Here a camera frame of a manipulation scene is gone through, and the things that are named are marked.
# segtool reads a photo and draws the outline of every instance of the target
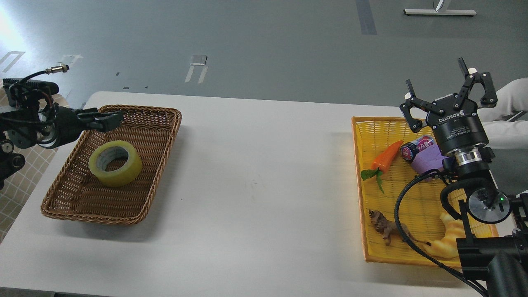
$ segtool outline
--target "robotic arm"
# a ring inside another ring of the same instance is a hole
[[[4,180],[25,164],[22,154],[13,153],[14,146],[26,149],[38,144],[53,149],[75,141],[84,130],[108,132],[120,126],[122,112],[99,113],[97,108],[61,107],[52,98],[59,92],[57,84],[31,79],[68,70],[68,65],[62,64],[25,78],[3,79],[9,106],[0,107],[0,189]],[[40,100],[46,102],[43,109],[40,109]]]
[[[400,110],[413,132],[425,125],[431,127],[440,152],[449,157],[443,161],[444,172],[454,182],[442,190],[440,201],[453,218],[464,222],[466,238],[457,239],[464,278],[486,281],[489,296],[528,296],[528,194],[507,196],[498,190],[488,166],[495,155],[486,147],[489,140],[477,115],[479,107],[468,98],[478,83],[485,90],[480,98],[481,108],[495,107],[497,95],[492,78],[489,72],[467,69],[462,58],[458,63],[465,77],[458,94],[429,103],[416,97],[407,80],[409,92]],[[427,112],[424,122],[411,116],[412,108]],[[466,193],[466,201],[458,201],[461,213],[448,201],[448,195],[458,189]],[[471,233],[467,214],[477,221],[495,224],[505,220],[512,211],[517,224],[512,235],[475,238]]]

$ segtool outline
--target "can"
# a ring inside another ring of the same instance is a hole
[[[434,143],[435,139],[431,135],[424,135],[402,145],[400,148],[401,156],[407,161],[412,161],[419,152],[425,150]]]

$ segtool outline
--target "white sleeve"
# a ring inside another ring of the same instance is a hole
[[[507,122],[496,120],[483,122],[489,139],[489,147],[500,150],[528,149],[528,121]]]
[[[494,108],[478,110],[482,122],[501,120],[515,112],[528,112],[528,78],[516,79],[498,90],[497,100]]]

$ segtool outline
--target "table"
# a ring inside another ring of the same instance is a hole
[[[60,147],[0,245],[0,286],[104,296],[477,296],[439,268],[363,258],[352,116],[396,107],[98,92],[183,120],[135,226],[45,218]]]

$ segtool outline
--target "orange carrot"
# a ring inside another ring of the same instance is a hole
[[[400,140],[389,145],[389,147],[387,147],[387,149],[383,153],[379,154],[376,159],[372,161],[372,165],[370,167],[372,169],[366,169],[361,171],[361,179],[365,181],[371,177],[376,176],[378,188],[380,188],[380,191],[385,194],[383,188],[381,187],[381,175],[387,173],[391,166],[392,160],[394,160],[394,157],[396,157],[396,155],[400,151],[400,147],[402,144],[403,140]]]
[[[403,140],[396,141],[395,143],[389,145],[387,149],[379,154],[374,161],[372,161],[372,166],[370,166],[371,169],[380,169],[383,173],[387,173],[389,168],[391,167],[392,160],[394,160],[394,157],[398,154],[400,151],[400,147],[403,144]]]

